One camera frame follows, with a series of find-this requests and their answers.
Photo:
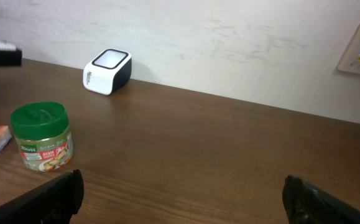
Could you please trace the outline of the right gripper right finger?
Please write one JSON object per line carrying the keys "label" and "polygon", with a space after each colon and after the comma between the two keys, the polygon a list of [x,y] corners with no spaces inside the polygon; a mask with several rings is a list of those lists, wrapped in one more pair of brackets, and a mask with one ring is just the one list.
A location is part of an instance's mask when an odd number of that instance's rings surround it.
{"label": "right gripper right finger", "polygon": [[360,224],[360,211],[293,175],[285,178],[282,201],[290,224]]}

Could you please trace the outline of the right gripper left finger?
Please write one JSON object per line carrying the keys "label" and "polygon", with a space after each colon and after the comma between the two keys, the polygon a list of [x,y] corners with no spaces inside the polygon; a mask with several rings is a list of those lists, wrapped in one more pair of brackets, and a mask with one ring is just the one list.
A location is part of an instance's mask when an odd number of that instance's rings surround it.
{"label": "right gripper left finger", "polygon": [[83,198],[83,177],[76,169],[1,205],[0,223],[70,223]]}

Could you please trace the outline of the green lid seasoning jar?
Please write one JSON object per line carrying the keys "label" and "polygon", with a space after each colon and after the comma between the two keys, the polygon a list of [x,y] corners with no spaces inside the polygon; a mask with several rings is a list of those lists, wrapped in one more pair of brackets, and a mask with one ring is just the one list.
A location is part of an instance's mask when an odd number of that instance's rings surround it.
{"label": "green lid seasoning jar", "polygon": [[66,108],[54,101],[23,105],[11,113],[11,126],[22,160],[29,169],[49,172],[74,153]]}

